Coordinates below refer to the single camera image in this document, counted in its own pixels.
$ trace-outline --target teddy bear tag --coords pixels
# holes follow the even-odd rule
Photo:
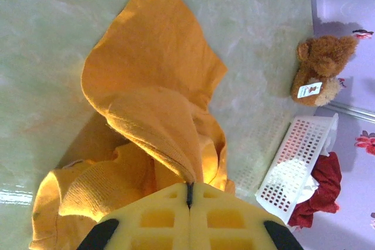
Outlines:
[[[301,86],[298,90],[297,98],[300,99],[303,97],[308,97],[311,95],[319,94],[322,88],[322,84],[323,83],[321,82],[317,82],[317,83]]]

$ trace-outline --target teddy bear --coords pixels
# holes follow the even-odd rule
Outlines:
[[[341,90],[336,76],[345,68],[355,53],[357,39],[353,36],[321,36],[310,38],[297,47],[299,69],[291,88],[292,99],[302,105],[321,107],[333,100]],[[302,86],[321,82],[318,93],[298,97]]]

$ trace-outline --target white plastic basket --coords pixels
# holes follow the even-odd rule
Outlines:
[[[338,114],[335,114],[333,117],[295,117],[289,127],[256,193],[259,204],[285,224],[327,137],[335,135],[337,124]]]

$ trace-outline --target orange cloth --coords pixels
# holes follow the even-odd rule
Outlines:
[[[75,249],[102,216],[177,182],[233,193],[226,139],[208,111],[225,72],[182,0],[130,0],[88,56],[82,88],[131,143],[46,176],[30,248]]]

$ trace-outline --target red fabric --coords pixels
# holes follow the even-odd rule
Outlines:
[[[336,213],[338,206],[335,200],[341,191],[341,171],[337,154],[329,153],[329,157],[320,155],[311,176],[318,181],[319,187],[313,196],[296,205],[288,224],[310,228],[313,214],[317,211]]]

